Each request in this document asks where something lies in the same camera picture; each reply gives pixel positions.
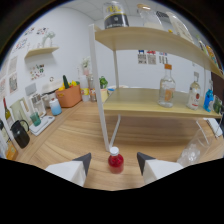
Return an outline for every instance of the poster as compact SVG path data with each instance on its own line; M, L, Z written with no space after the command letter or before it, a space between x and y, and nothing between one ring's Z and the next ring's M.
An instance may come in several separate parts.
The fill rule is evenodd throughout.
M48 31L48 28L45 28L45 27L43 27L43 28L39 28L38 30L37 30L37 35L43 35L43 34L45 34L45 33L47 33L47 31Z
M2 64L1 71L0 71L0 79L2 79L4 76L7 75L8 62L9 60L6 59L4 63Z
M32 34L33 31L34 31L34 29L35 29L35 27L31 27L31 28L27 29L27 30L25 31L25 33L24 33L23 36L26 36L26 35L28 35L28 34Z
M156 52L155 51L147 51L148 64L156 65Z
M144 53L144 50L139 50L138 52L139 52L139 54L138 54L138 64L147 64L146 54Z
M30 68L31 80L39 79L45 76L44 73L44 64L36 65Z
M16 52L19 49L24 48L25 45L26 45L26 41L27 41L27 38L24 38L24 39L18 41L17 44L16 44L16 46L14 47L12 53Z
M17 73L15 72L9 77L9 92L10 94L12 94L16 90L18 90L18 84L17 84Z
M2 101L4 97L6 97L5 79L0 81L0 101Z
M8 68L8 74L12 74L14 72L16 72L16 65L17 65L17 57L14 57L10 60L10 63L9 63L9 68Z
M168 54L165 52L159 52L159 63L168 64Z

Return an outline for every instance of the bottle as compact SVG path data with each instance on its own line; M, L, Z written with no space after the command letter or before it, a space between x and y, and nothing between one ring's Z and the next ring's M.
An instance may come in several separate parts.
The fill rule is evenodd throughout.
M8 126L9 126L9 129L11 129L14 121L12 119L10 111L8 110L8 108L6 106L5 98L3 99L3 102L4 102L4 107L5 107L5 119L6 119L6 122L7 122Z
M187 107L192 110L198 109L200 94L201 94L201 87L198 84L199 74L194 72L194 82L190 86L189 90L189 97L187 102Z
M80 68L78 68L78 77L80 81L80 91L82 95L82 101L86 102L89 101L89 85L86 75L79 74Z
M163 107L172 107L173 94L175 92L176 83L171 76L172 65L165 64L164 68L165 68L165 77L160 80L158 104Z
M111 173L121 173L124 169L124 158L119 154L119 149L117 147L110 148L110 156L108 158L108 164Z
M217 59L215 57L214 51L208 45L206 45L206 48L208 50L208 53L209 53L210 58L214 61L214 63L216 64L216 66L219 68L219 65L218 65Z
M138 4L138 12L143 20L143 26L153 29L164 30L156 12L149 5Z
M96 90L94 86L93 75L88 77L90 101L96 102Z
M207 93L205 94L205 101L204 101L204 105L203 108L208 111L211 112L212 108L213 108L213 91L212 91L212 87L213 87L213 82L212 80L209 80L210 83L210 89L207 91Z
M18 151L16 150L15 146L13 145L13 143L5 129L4 123L1 119L0 119L0 130L1 130L2 136L5 140L5 143L7 144L7 150L5 152L6 159L15 160L15 158L18 154Z
M207 48L206 48L205 44L201 41L201 39L198 35L196 35L196 37L198 39L198 43L199 43L199 46L200 46L201 50L204 51L204 53L209 56L209 53L207 51Z
M128 17L121 3L116 1L103 4L104 27L105 29L114 27L128 27Z

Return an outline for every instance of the blue bottle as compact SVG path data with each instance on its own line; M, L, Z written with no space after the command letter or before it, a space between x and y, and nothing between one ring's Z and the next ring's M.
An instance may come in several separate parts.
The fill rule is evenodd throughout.
M205 102L203 105L203 108L208 111L211 112L212 110L212 105L213 105L213 91L212 91L212 86L213 86L213 82L212 80L209 80L210 83L210 89L207 91L206 95L205 95Z

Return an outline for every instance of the glass bottle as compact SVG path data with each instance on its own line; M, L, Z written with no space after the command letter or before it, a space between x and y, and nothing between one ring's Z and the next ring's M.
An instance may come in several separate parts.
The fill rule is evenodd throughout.
M207 93L205 94L205 101L204 101L204 105L203 108L208 111L211 112L212 108L213 108L213 82L212 80L209 80L210 83L210 89L207 91Z
M164 30L163 25L156 12L149 5L138 4L138 12L143 19L143 26L153 29Z
M201 87L198 84L199 74L194 72L194 82L190 86L187 107L192 110L198 109L199 99L201 95Z
M82 96L82 101L87 102L89 101L89 85L86 75L80 75L79 74L79 68L78 68L78 77L80 81L80 91Z
M96 102L96 90L94 86L93 75L88 77L90 101Z
M121 173L124 169L124 158L119 154L119 149L117 147L110 148L110 156L108 158L108 164L111 173Z
M104 3L103 15L105 29L129 26L124 7L119 2L111 1Z
M11 129L14 121L12 119L10 111L8 110L8 108L6 106L5 98L3 99L3 102L4 102L4 107L5 107L5 119L6 119L6 122L7 122L8 126L9 126L9 129Z
M165 68L165 77L160 80L158 104L163 107L172 107L173 94L175 92L176 83L171 76L172 65L165 64L164 68Z

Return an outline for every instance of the clear glass bottle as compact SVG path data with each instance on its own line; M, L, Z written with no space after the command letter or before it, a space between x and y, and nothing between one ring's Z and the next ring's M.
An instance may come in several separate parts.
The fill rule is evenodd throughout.
M165 77L160 80L158 104L163 107L172 107L173 94L175 92L176 83L171 76L172 65L165 64L164 68L165 68Z
M88 76L88 83L89 83L90 101L96 102L96 90L95 90L93 75Z
M119 154L119 149L117 147L110 148L110 156L108 158L108 164L111 173L121 173L124 169L124 158Z
M194 82L190 86L189 97L187 102L187 107L192 110L198 109L198 104L201 95L201 87L198 84L199 74L194 72Z
M141 18L143 19L144 27L164 30L159 17L156 15L156 12L152 10L152 8L150 8L149 5L138 4L137 7L138 7L138 12Z
M129 26L124 7L119 2L111 1L104 3L103 14L105 29Z
M13 145L1 118L0 118L0 132L2 133L5 143L7 144L7 150L5 152L6 159L15 160L18 155L18 151L16 150L15 146Z

